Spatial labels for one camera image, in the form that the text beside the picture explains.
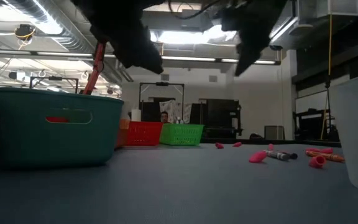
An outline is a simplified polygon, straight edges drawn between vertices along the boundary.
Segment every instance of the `teal plastic bin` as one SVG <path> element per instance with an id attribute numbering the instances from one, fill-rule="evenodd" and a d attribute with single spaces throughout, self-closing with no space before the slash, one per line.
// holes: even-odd
<path id="1" fill-rule="evenodd" d="M 91 166 L 114 151 L 123 101 L 0 88 L 0 160 L 10 167 Z"/>

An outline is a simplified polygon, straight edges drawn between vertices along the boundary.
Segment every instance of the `gray table surface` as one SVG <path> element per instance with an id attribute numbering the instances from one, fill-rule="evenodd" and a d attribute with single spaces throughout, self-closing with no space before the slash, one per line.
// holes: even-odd
<path id="1" fill-rule="evenodd" d="M 202 144 L 121 150 L 101 167 L 0 170 L 0 223 L 358 224 L 345 164 L 311 168 L 306 147 L 275 146 L 298 153 L 290 162 L 248 162 L 267 146 Z"/>

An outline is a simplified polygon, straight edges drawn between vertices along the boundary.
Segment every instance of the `black cable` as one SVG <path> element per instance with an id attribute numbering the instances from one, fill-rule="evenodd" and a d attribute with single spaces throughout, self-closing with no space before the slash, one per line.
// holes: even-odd
<path id="1" fill-rule="evenodd" d="M 173 16 L 175 16 L 176 18 L 178 18 L 178 19 L 192 19 L 192 18 L 200 15 L 201 13 L 205 12 L 207 9 L 209 9 L 211 6 L 215 5 L 219 1 L 221 1 L 221 0 L 215 0 L 215 1 L 207 4 L 204 8 L 202 8 L 200 11 L 194 13 L 193 15 L 185 16 L 185 17 L 178 16 L 178 15 L 175 14 L 175 11 L 172 9 L 172 0 L 168 0 L 168 8 L 169 8 L 169 11 L 171 12 L 171 14 Z"/>
<path id="2" fill-rule="evenodd" d="M 179 9 L 180 9 L 181 6 L 183 5 L 183 3 L 186 4 L 186 5 L 188 5 L 189 7 L 191 7 L 192 10 L 194 10 L 193 6 L 191 6 L 190 3 L 188 3 L 188 2 L 181 2 L 181 3 L 179 4 L 179 6 L 178 6 L 177 12 L 179 12 Z"/>

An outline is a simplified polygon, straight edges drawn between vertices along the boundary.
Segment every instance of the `person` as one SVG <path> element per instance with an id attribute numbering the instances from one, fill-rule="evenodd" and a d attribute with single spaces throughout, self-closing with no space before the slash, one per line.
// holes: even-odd
<path id="1" fill-rule="evenodd" d="M 163 124 L 170 124 L 168 122 L 168 113 L 166 111 L 161 112 L 161 122 Z"/>

